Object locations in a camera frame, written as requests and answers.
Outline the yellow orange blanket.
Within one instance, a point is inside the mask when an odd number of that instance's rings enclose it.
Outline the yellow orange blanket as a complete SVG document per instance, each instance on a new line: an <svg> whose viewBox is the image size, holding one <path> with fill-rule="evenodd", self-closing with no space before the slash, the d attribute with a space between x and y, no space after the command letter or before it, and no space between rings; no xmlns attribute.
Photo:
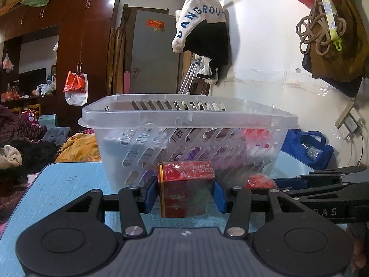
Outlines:
<svg viewBox="0 0 369 277"><path fill-rule="evenodd" d="M95 134L76 133L70 137L57 154L56 163L99 162L101 155Z"/></svg>

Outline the white black hanging garment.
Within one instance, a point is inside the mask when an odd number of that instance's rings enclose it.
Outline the white black hanging garment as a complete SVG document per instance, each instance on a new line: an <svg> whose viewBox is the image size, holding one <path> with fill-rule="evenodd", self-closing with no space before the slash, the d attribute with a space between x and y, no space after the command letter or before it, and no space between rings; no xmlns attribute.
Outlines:
<svg viewBox="0 0 369 277"><path fill-rule="evenodd" d="M189 51L201 56L198 77L214 85L218 70L228 64L226 15L219 0L185 0L176 11L174 53Z"/></svg>

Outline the blue shopping bag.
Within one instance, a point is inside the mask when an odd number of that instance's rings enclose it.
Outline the blue shopping bag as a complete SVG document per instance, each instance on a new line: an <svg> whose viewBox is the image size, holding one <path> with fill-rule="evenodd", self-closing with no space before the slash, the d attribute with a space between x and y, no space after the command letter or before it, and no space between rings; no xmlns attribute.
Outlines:
<svg viewBox="0 0 369 277"><path fill-rule="evenodd" d="M281 150L314 170L326 169L334 148L319 131L290 129Z"/></svg>

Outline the brown hanging bag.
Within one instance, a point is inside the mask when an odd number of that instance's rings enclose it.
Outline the brown hanging bag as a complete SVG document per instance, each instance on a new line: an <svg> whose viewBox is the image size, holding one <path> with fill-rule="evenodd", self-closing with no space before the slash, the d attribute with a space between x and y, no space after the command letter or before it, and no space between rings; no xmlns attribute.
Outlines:
<svg viewBox="0 0 369 277"><path fill-rule="evenodd" d="M315 0L300 23L307 45L302 66L349 98L355 98L368 77L368 36L355 0Z"/></svg>

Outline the red crumpled wrapper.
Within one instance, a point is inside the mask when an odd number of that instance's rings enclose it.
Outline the red crumpled wrapper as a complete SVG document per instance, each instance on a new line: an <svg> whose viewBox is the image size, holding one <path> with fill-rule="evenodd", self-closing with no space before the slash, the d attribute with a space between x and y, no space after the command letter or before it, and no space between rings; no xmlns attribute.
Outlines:
<svg viewBox="0 0 369 277"><path fill-rule="evenodd" d="M252 190L277 190L278 186L273 179L261 173L250 174L245 185L245 188Z"/></svg>

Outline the grey metal door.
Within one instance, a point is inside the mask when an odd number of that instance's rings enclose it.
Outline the grey metal door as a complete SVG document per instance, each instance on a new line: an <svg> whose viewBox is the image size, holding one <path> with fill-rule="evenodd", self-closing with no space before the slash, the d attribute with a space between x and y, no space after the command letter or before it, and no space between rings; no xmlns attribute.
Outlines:
<svg viewBox="0 0 369 277"><path fill-rule="evenodd" d="M159 12L136 12L131 57L130 93L169 93L178 89L179 54L171 42L175 17Z"/></svg>

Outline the white plastic basket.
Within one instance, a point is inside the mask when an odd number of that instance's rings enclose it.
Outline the white plastic basket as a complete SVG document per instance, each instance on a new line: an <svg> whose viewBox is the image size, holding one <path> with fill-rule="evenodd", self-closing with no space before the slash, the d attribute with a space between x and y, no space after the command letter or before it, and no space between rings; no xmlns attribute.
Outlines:
<svg viewBox="0 0 369 277"><path fill-rule="evenodd" d="M85 106L78 123L93 129L113 191L141 186L169 161L210 161L221 177L268 174L295 114L238 98L121 94Z"/></svg>

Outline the dark red wooden wardrobe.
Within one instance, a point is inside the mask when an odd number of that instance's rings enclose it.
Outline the dark red wooden wardrobe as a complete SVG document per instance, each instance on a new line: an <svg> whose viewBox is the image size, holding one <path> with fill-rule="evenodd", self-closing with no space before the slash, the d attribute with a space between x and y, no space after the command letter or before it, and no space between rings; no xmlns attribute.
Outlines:
<svg viewBox="0 0 369 277"><path fill-rule="evenodd" d="M61 126L78 129L80 106L70 106L64 97L68 72L88 76L88 102L110 93L107 75L110 36L116 25L119 0L50 0L45 7L19 4L1 16L3 55L14 68L1 70L1 92L18 78L21 41L46 36L59 29L56 56L56 92L44 102L46 110L56 114Z"/></svg>

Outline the metal crutches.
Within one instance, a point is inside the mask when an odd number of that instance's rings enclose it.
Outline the metal crutches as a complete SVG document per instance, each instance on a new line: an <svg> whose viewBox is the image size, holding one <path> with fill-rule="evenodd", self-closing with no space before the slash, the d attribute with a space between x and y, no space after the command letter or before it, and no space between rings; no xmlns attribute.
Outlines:
<svg viewBox="0 0 369 277"><path fill-rule="evenodd" d="M209 80L212 78L205 57L201 56L190 62L190 67L179 88L179 94L208 95Z"/></svg>

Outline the red cigarette box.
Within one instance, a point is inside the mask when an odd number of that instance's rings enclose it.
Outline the red cigarette box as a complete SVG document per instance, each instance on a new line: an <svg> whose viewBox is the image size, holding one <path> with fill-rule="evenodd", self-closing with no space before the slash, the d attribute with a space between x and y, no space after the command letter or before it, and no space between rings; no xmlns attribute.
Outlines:
<svg viewBox="0 0 369 277"><path fill-rule="evenodd" d="M215 172L210 161L175 161L158 165L162 218L206 214Z"/></svg>

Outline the orange white plastic bag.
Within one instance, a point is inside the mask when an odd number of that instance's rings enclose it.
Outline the orange white plastic bag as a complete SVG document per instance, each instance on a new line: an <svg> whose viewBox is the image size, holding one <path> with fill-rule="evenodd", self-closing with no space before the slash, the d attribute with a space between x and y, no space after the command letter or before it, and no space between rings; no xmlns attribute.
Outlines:
<svg viewBox="0 0 369 277"><path fill-rule="evenodd" d="M88 102L88 75L69 71L63 92L68 105L84 106Z"/></svg>

